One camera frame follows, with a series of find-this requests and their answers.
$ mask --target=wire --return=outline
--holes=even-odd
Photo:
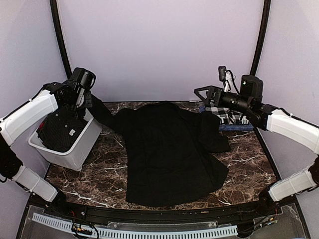
[[[231,70],[227,70],[226,72],[229,72],[229,73],[230,73],[230,75],[231,75],[231,81],[233,82],[233,85],[234,85],[234,87],[235,87],[235,90],[236,90],[237,94],[239,94],[239,91],[238,91],[238,89],[237,89],[237,86],[236,86],[236,83],[235,83],[235,77],[234,77],[233,73],[231,72]]]
[[[228,90],[231,91],[230,83],[228,82]]]
[[[8,180],[8,178],[5,178],[4,180],[1,180],[1,179],[0,179],[0,182],[1,182],[1,183],[5,183],[7,180]]]
[[[315,186],[315,187],[313,187],[313,188],[309,188],[308,190],[307,190],[307,192],[311,192],[311,191],[313,191],[314,189],[317,189],[319,187],[319,185],[317,185],[317,186]]]
[[[72,213],[72,215],[76,218],[76,215],[75,215],[74,211],[71,211],[71,213]]]
[[[275,224],[277,222],[278,222],[278,220],[274,220],[274,218],[271,218],[269,221],[260,224],[259,227],[255,228],[249,232],[246,232],[246,233],[253,233],[253,232],[257,231],[258,229],[270,226],[270,225]]]
[[[44,84],[44,85],[41,87],[41,89],[38,91],[38,93],[36,93],[36,95],[31,98],[31,100],[33,101],[33,100],[35,99],[35,97],[37,97],[37,96],[40,94],[40,92],[41,92],[47,85],[49,85],[49,84]],[[25,106],[25,105],[28,104],[29,102],[30,102],[30,101],[24,102],[24,103],[23,103],[22,105],[20,105],[18,108],[16,108],[16,109],[13,110],[12,112],[10,112],[8,115],[6,115],[6,116],[2,119],[2,121],[5,120],[6,118],[8,118],[10,115],[12,115],[12,114],[13,114],[14,112],[16,112],[17,110],[21,109],[23,106]]]
[[[241,122],[241,121],[243,120],[244,116],[245,116],[245,113],[243,113],[243,114],[241,115],[241,117],[240,117],[240,119],[239,119],[239,122]]]
[[[259,225],[260,223],[262,223],[272,212],[272,210],[270,212],[267,213],[266,216],[264,216],[261,220],[259,220],[257,223],[255,223],[253,226],[241,231],[240,233],[248,233],[250,229],[254,228],[255,226]]]
[[[90,222],[88,222],[88,221],[86,221],[86,220],[80,219],[80,218],[73,218],[73,217],[69,217],[69,216],[63,215],[63,214],[59,213],[57,210],[55,210],[52,206],[50,207],[50,209],[52,209],[52,211],[54,211],[55,213],[59,214],[60,216],[63,216],[64,218],[67,218],[67,219],[72,220],[73,224],[74,224],[74,221],[75,221],[75,220],[79,220],[79,221],[81,221],[81,222],[84,222],[84,223],[87,224],[90,228],[92,228],[92,229],[95,230],[95,232],[96,232],[96,238],[99,239],[99,237],[100,237],[100,236],[99,236],[99,231],[96,229],[96,227],[95,227],[92,223],[90,223]]]
[[[95,84],[95,79],[96,79],[96,78],[93,77],[93,83],[92,83],[92,85],[89,87],[89,90],[93,88],[93,86],[94,86],[94,84]]]
[[[295,120],[299,120],[299,121],[301,121],[301,122],[310,124],[310,125],[313,126],[313,127],[319,128],[318,125],[315,125],[315,124],[310,123],[310,122],[307,122],[307,121],[305,121],[305,120],[303,120],[303,119],[301,119],[301,118],[298,118],[298,117],[296,117],[296,116],[293,116],[293,114],[288,113],[284,108],[278,108],[278,109],[279,109],[279,110],[282,110],[286,115],[288,115],[289,117],[291,117],[291,118],[293,118],[293,119],[295,119]]]
[[[232,110],[231,109],[228,109],[227,110],[227,115],[228,115],[228,118],[229,118],[229,120],[233,123],[233,124],[235,124],[235,122],[233,121],[233,115],[232,115]]]
[[[89,237],[85,237],[85,236],[79,235],[78,231],[76,230],[76,226],[74,225],[74,223],[72,224],[72,231],[76,234],[76,236],[73,235],[75,238],[78,238],[78,239],[88,239],[89,238]]]

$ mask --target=brown marble surface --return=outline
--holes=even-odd
[[[137,109],[147,102],[106,103],[116,113],[122,108]],[[198,112],[201,103],[175,103]],[[83,169],[75,172],[51,165],[46,180],[61,189],[67,201],[84,205],[135,210],[187,210],[220,207],[258,200],[258,194],[276,181],[271,166],[254,132],[223,132],[229,137],[231,151],[213,154],[229,168],[224,186],[193,203],[173,207],[151,208],[127,203],[127,155],[122,137],[103,127]]]

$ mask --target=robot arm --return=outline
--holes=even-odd
[[[75,68],[69,80],[44,85],[34,98],[0,119],[0,174],[3,177],[21,184],[48,202],[65,198],[61,191],[25,167],[10,146],[33,124],[59,107],[66,106],[73,111],[91,107],[90,89],[94,82],[92,72]]]
[[[219,67],[220,81],[227,81],[223,77],[226,67]],[[207,86],[194,90],[194,93],[207,105],[225,107],[242,112],[250,123],[262,130],[286,136],[319,154],[319,127],[287,113],[283,108],[262,103],[263,82],[255,76],[243,75],[240,93],[229,92],[225,89]],[[313,165],[306,167],[292,176],[267,187],[260,194],[260,201],[277,202],[295,193],[311,190],[319,185],[319,158]]]

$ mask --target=white arm casing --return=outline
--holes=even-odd
[[[319,128],[294,119],[282,110],[272,111],[272,114],[268,117],[267,130],[286,136],[306,146],[315,154],[319,153]],[[280,201],[285,197],[317,186],[308,171],[309,168],[310,166],[275,183],[269,190],[269,195],[273,201]]]
[[[58,194],[55,187],[25,166],[20,167],[18,173],[12,178],[12,181],[21,184],[30,192],[34,192],[48,202],[52,202]]]
[[[274,110],[268,116],[267,130],[286,136],[319,154],[319,128]]]
[[[268,191],[273,201],[277,202],[295,193],[315,187],[317,184],[313,181],[312,175],[308,171],[309,168],[310,166],[275,183]]]
[[[43,90],[37,97],[32,101],[30,100],[8,118],[0,119],[0,133],[6,143],[11,146],[29,127],[56,109],[58,109],[58,104],[55,96],[50,94],[48,90]],[[16,181],[48,202],[52,202],[58,193],[55,187],[25,166],[19,168],[12,181]]]
[[[58,109],[55,96],[48,90],[40,94],[5,120],[0,119],[1,134],[11,146],[15,140],[41,118]]]

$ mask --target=plastic bin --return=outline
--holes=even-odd
[[[29,145],[35,147],[47,161],[75,171],[81,171],[86,157],[102,131],[101,125],[88,110],[86,110],[84,119],[88,123],[67,152],[61,153],[46,148],[38,138],[36,131],[29,138]]]

